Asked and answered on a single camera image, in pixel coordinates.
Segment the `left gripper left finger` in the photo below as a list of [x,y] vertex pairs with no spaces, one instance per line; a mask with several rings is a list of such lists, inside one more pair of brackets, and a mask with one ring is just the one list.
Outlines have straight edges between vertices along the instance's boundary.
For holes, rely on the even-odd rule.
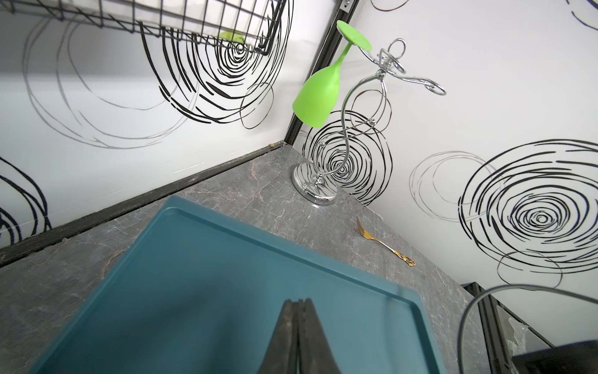
[[297,372],[298,318],[297,302],[286,300],[280,311],[263,362],[263,373],[295,374]]

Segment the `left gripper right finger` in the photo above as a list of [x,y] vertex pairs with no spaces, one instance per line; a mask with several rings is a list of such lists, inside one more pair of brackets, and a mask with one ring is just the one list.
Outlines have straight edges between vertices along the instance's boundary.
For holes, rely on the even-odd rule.
[[297,356],[300,373],[341,373],[311,299],[298,306]]

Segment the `teal drawer cabinet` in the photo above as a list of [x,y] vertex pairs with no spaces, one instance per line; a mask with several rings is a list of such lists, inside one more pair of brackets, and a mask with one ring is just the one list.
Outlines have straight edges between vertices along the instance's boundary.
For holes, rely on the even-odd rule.
[[343,373],[443,373],[419,294],[172,197],[35,373],[256,373],[311,299]]

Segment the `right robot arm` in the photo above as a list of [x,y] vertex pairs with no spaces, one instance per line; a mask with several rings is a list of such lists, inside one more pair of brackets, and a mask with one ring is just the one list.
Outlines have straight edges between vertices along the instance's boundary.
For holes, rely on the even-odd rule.
[[519,373],[597,373],[597,340],[517,355],[512,363]]

